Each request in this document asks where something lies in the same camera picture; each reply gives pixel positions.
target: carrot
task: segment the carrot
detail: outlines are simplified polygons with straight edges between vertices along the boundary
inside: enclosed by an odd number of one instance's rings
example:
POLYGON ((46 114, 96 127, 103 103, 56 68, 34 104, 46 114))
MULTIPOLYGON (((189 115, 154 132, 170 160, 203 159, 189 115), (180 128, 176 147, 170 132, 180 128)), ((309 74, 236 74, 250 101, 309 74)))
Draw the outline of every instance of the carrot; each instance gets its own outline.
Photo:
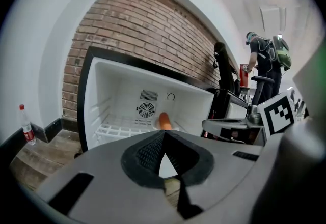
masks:
POLYGON ((161 113, 159 115, 159 125, 161 130, 172 130, 170 119, 167 113, 161 113))

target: water bottle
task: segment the water bottle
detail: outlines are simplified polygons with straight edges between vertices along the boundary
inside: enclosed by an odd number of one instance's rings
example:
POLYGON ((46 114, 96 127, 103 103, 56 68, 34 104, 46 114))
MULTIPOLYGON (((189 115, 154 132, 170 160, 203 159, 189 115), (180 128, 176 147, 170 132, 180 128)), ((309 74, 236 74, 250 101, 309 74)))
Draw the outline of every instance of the water bottle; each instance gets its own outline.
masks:
POLYGON ((30 145, 34 145, 36 143, 36 139, 31 127, 31 122, 28 120, 28 117, 25 113, 25 106, 23 104, 21 104, 19 106, 20 109, 20 123, 22 126, 22 130, 24 132, 26 141, 28 144, 30 145))

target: brick wall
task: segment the brick wall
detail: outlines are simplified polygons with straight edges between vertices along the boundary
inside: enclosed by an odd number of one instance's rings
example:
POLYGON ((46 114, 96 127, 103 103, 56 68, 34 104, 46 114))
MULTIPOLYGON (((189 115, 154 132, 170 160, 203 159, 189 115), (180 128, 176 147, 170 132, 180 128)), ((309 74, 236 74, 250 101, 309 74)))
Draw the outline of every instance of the brick wall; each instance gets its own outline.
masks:
POLYGON ((130 54, 218 86, 214 36, 173 0, 97 0, 72 40, 64 71, 63 116, 77 118, 77 90, 89 46, 130 54))

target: green backpack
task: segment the green backpack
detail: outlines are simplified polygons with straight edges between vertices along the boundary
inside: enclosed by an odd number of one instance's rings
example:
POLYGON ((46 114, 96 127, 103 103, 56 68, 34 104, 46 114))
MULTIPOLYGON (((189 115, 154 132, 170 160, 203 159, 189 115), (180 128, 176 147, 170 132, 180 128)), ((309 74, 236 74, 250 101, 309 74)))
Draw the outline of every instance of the green backpack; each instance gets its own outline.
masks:
POLYGON ((268 39, 270 43, 269 56, 271 61, 277 61, 284 71, 289 70, 292 65, 289 46, 284 39, 274 36, 273 40, 268 39))

